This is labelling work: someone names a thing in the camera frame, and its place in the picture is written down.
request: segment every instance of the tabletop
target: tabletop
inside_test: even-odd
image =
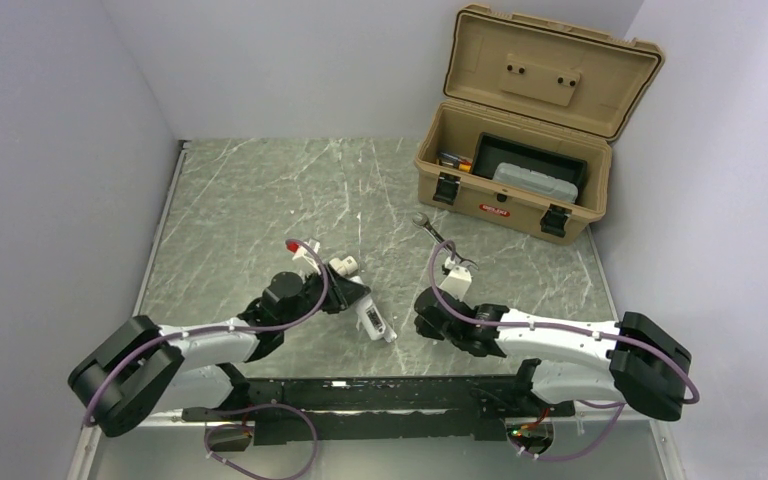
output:
[[[319,313],[285,334],[248,377],[515,373],[519,362],[475,358],[419,336],[413,301],[425,289],[433,241],[411,222],[426,213],[479,271],[470,305],[499,303],[544,317],[612,320],[586,231],[557,246],[476,218],[419,204],[410,138],[222,139],[188,142],[141,305],[155,323],[226,320],[295,271],[286,238],[316,238],[320,255],[354,256],[399,335],[371,341],[356,315]]]

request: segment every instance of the metal wrench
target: metal wrench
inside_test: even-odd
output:
[[[446,241],[445,238],[443,238],[439,233],[437,233],[437,230],[434,229],[434,226],[431,225],[431,220],[428,219],[428,215],[422,212],[416,212],[413,215],[413,218],[411,219],[411,221],[413,221],[414,225],[425,230],[429,235],[431,235],[431,238],[433,238],[434,241],[437,242],[438,244]],[[445,250],[449,252],[450,255],[454,256],[458,264],[464,266],[465,268],[474,267],[476,270],[478,270],[477,263],[473,262],[468,258],[462,257],[457,252],[453,252],[450,247],[445,247]]]

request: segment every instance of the brand label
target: brand label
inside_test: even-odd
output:
[[[511,212],[509,212],[507,210],[502,210],[501,208],[493,207],[491,205],[486,205],[484,203],[479,205],[478,208],[484,210],[485,212],[492,213],[493,215],[499,215],[499,216],[502,216],[502,217],[510,217],[511,216]]]

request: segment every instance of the white wall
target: white wall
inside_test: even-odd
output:
[[[413,135],[467,0],[104,0],[179,138]],[[622,36],[642,0],[490,1]]]
[[[98,0],[0,0],[0,479],[65,477],[66,377],[131,314],[176,150]]]
[[[768,1],[646,0],[667,62],[616,145],[595,229],[620,311],[690,349],[690,479],[768,478]]]

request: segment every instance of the toolbox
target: toolbox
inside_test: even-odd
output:
[[[414,160],[419,201],[572,243],[605,215],[610,143],[663,63],[653,43],[483,5],[464,7],[443,87],[449,98],[437,108]],[[579,182],[575,202],[438,161],[440,153],[477,159],[481,146],[502,148],[499,139],[561,167],[584,162],[581,178],[570,179]],[[479,167],[473,162],[470,168]]]

